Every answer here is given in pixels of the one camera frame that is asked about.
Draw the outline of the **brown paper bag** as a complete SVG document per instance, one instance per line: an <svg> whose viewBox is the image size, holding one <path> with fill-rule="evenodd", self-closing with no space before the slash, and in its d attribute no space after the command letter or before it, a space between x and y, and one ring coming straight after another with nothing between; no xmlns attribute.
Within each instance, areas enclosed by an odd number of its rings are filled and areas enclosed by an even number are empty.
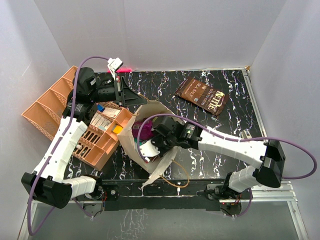
<svg viewBox="0 0 320 240"><path fill-rule="evenodd" d="M141 105L133 117L128 121L127 125L123 128L123 130L118 134L119 142L131 160L137 163L140 167L142 167L145 171L149 173L148 180L146 180L142 187L146 187L151 185L155 180L160 178L165 170L171 165L172 161L175 159L178 153L178 147L175 146L167 153L165 153L162 157L159 155L155 155L155 160L152 160L152 156L149 157L150 161L146 162L139 155L137 149L137 143L135 142L135 138L132 134L132 126L145 118L156 114L172 114L173 112L163 105L161 102L156 100L148 100L147 104Z"/></svg>

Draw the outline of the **brown kettle chips bag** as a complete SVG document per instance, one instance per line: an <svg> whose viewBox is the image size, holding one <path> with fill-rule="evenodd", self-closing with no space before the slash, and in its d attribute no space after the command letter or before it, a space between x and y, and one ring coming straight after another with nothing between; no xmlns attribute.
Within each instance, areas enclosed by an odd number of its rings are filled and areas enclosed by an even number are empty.
<svg viewBox="0 0 320 240"><path fill-rule="evenodd" d="M184 80L175 91L175 95L197 105L214 116L221 114L230 99L228 94L195 78Z"/></svg>

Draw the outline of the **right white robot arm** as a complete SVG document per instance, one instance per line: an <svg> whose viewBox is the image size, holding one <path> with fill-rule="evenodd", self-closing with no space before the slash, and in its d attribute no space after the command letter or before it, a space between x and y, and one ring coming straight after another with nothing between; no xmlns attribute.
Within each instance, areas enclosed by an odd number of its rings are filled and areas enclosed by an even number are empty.
<svg viewBox="0 0 320 240"><path fill-rule="evenodd" d="M173 147L196 149L222 154L248 164L230 172L223 184L207 187L207 198L236 199L245 190L257 185L279 188L283 179L285 155L278 140L250 141L225 133L215 133L197 122L180 123L171 116L158 116L152 124L156 132L151 142L162 154Z"/></svg>

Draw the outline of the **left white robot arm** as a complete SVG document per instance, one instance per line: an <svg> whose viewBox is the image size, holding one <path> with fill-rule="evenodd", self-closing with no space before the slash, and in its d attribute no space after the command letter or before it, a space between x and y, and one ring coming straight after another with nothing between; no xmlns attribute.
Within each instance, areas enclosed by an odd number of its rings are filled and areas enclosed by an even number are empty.
<svg viewBox="0 0 320 240"><path fill-rule="evenodd" d="M71 67L22 114L51 141L32 173L22 176L29 195L59 209L81 195L99 199L104 188L97 177L65 178L69 159L101 170L119 146L120 129L133 117L128 107L146 103L121 75Z"/></svg>

